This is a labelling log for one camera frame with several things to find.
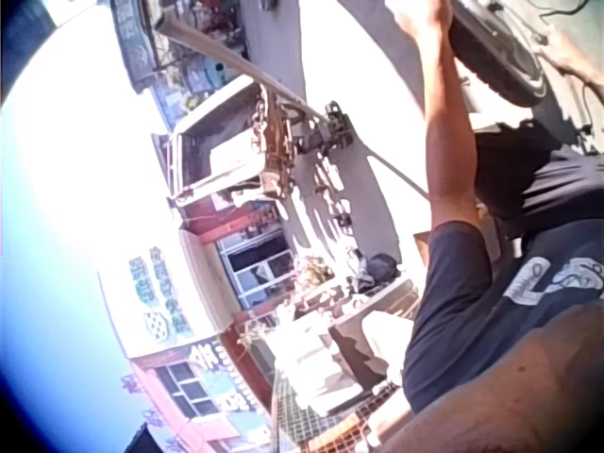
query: street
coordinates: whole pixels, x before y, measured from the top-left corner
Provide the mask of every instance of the street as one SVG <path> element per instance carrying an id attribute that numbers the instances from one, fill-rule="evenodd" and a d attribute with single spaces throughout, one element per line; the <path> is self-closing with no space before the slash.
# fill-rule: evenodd
<path id="1" fill-rule="evenodd" d="M 537 21 L 526 2 L 510 1 Z M 324 162 L 336 196 L 349 203 L 354 239 L 334 225 L 327 203 L 314 193 L 317 159 L 304 156 L 294 170 L 294 196 L 280 207 L 293 246 L 301 255 L 327 257 L 336 268 L 354 243 L 366 255 L 388 253 L 421 291 L 425 267 L 413 235 L 429 230 L 429 208 L 422 77 L 411 39 L 383 0 L 283 0 L 270 12 L 248 1 L 242 16 L 252 61 L 317 109 L 336 100 L 356 132 L 352 146 Z M 500 98 L 460 64 L 461 76 L 470 79 L 470 111 L 479 112 L 480 121 L 511 126 L 535 117 L 572 140 L 576 103 L 567 81 L 544 66 L 550 94 L 531 110 Z"/>

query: wheel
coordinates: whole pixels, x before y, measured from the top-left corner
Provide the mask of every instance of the wheel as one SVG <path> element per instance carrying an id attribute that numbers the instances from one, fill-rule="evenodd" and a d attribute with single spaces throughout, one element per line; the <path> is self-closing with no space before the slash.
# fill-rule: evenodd
<path id="1" fill-rule="evenodd" d="M 449 32 L 458 59 L 470 71 L 508 101 L 534 107 L 547 92 L 541 64 L 530 51 L 523 26 L 491 2 L 485 8 L 477 0 L 455 0 L 454 21 Z"/>

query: tire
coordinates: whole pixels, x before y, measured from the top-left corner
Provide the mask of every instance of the tire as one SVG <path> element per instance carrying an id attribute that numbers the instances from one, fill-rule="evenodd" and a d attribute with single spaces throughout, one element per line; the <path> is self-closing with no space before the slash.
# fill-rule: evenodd
<path id="1" fill-rule="evenodd" d="M 538 60 L 530 54 L 531 63 L 534 65 L 533 75 L 524 73 L 508 62 L 502 62 L 494 55 L 489 45 L 485 44 L 484 41 L 491 39 L 490 32 L 482 26 L 472 12 L 459 5 L 456 5 L 454 10 L 456 14 L 449 31 L 449 38 L 457 58 L 480 80 L 509 102 L 519 107 L 534 107 L 541 103 L 546 94 L 546 84 Z M 515 40 L 516 45 L 526 49 L 525 43 Z"/>

